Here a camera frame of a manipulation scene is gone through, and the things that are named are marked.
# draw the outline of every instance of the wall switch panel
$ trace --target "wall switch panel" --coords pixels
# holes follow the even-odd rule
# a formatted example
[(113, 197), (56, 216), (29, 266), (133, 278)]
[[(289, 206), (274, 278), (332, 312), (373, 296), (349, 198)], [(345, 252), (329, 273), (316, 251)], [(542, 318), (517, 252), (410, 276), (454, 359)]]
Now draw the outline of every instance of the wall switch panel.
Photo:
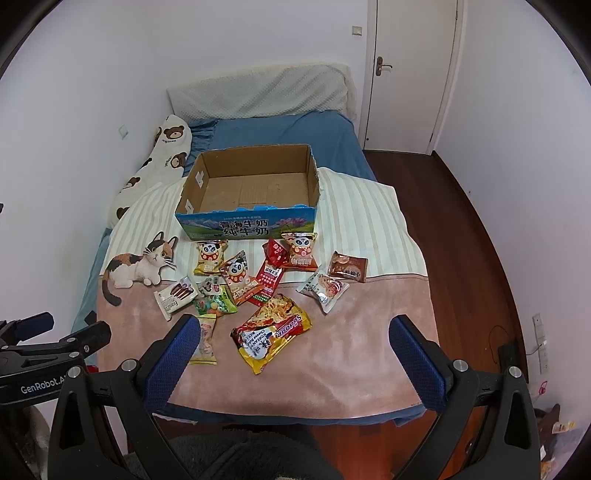
[(536, 313), (532, 320), (534, 321), (535, 330), (535, 341), (537, 345), (541, 345), (538, 348), (538, 358), (540, 359), (540, 375), (548, 373), (548, 350), (544, 342), (546, 341), (546, 335), (544, 334), (544, 325), (542, 324), (542, 317), (539, 313)]

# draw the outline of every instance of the panda snack bag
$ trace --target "panda snack bag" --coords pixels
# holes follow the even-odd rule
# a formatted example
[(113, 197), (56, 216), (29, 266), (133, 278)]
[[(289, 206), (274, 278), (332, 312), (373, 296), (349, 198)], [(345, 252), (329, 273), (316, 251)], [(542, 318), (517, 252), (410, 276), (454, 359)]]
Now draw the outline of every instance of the panda snack bag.
[(219, 275), (219, 266), (223, 263), (223, 252), (227, 247), (227, 240), (197, 242), (199, 257), (193, 273), (195, 275)]
[(281, 236), (290, 246), (289, 259), (283, 263), (284, 268), (293, 268), (313, 272), (318, 268), (312, 256), (312, 247), (318, 236), (317, 233), (282, 233)]
[(263, 285), (255, 277), (248, 275), (248, 262), (244, 250), (220, 265), (219, 271), (226, 280), (237, 306), (246, 302), (263, 288)]

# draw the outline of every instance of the snack package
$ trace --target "snack package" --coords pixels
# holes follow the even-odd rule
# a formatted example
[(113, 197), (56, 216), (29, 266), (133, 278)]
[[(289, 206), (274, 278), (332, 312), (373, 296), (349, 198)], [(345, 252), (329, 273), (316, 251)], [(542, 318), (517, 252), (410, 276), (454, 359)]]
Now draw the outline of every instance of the snack package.
[(271, 238), (262, 247), (265, 250), (265, 257), (273, 267), (278, 268), (287, 261), (289, 252), (277, 240)]
[(358, 282), (364, 282), (368, 271), (368, 259), (350, 257), (335, 250), (330, 259), (329, 275), (333, 277), (350, 278)]
[(248, 275), (248, 262), (244, 250), (220, 265), (220, 272), (230, 288), (236, 306), (246, 302), (255, 293), (262, 290), (261, 283), (255, 277)]
[(164, 290), (155, 291), (154, 297), (162, 315), (169, 322), (172, 314), (191, 303), (198, 293), (199, 290), (191, 279), (184, 277)]
[(230, 289), (227, 285), (220, 283), (219, 277), (210, 275), (197, 288), (199, 295), (193, 300), (193, 305), (199, 315), (214, 313), (217, 317), (221, 317), (227, 313), (238, 311), (232, 301)]
[(277, 293), (248, 321), (234, 328), (230, 336), (244, 361), (258, 375), (285, 345), (310, 327), (312, 322), (306, 312), (292, 299)]
[(219, 274), (219, 266), (223, 263), (223, 252), (227, 247), (227, 240), (197, 242), (199, 257), (193, 273), (195, 275)]
[(248, 301), (257, 307), (268, 302), (279, 286), (283, 273), (284, 269), (282, 267), (275, 268), (268, 260), (265, 260), (256, 275), (256, 279), (262, 284), (262, 290), (255, 293)]
[(290, 246), (290, 256), (283, 263), (284, 268), (295, 268), (313, 272), (318, 268), (316, 260), (312, 257), (312, 247), (318, 236), (317, 233), (282, 233), (281, 236)]
[(328, 313), (347, 288), (349, 288), (348, 283), (330, 278), (324, 271), (318, 269), (297, 291), (318, 300), (322, 311)]
[(212, 347), (212, 333), (217, 316), (215, 313), (208, 313), (205, 315), (199, 315), (197, 318), (201, 324), (201, 340), (199, 340), (199, 345), (191, 357), (191, 360), (189, 360), (189, 365), (217, 365), (216, 356), (213, 354)]

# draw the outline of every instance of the chocolate wafer package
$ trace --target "chocolate wafer package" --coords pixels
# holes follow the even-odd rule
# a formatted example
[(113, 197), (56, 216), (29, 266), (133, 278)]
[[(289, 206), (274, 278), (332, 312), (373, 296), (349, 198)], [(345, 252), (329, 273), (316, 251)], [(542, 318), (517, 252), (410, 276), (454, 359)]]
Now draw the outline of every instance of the chocolate wafer package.
[(333, 277), (350, 278), (364, 282), (368, 271), (368, 259), (343, 255), (335, 250), (330, 259), (329, 275)]
[(189, 277), (184, 277), (164, 290), (155, 291), (154, 297), (162, 315), (169, 322), (174, 312), (191, 303), (198, 294), (197, 286)]

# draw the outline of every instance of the blue printed box side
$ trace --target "blue printed box side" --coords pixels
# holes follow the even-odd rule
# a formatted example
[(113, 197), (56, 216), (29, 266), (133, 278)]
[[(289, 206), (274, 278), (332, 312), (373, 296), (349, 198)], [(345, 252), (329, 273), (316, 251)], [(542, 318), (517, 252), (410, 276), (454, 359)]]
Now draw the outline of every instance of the blue printed box side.
[(191, 240), (281, 238), (283, 232), (312, 232), (316, 208), (257, 206), (231, 212), (176, 213)]

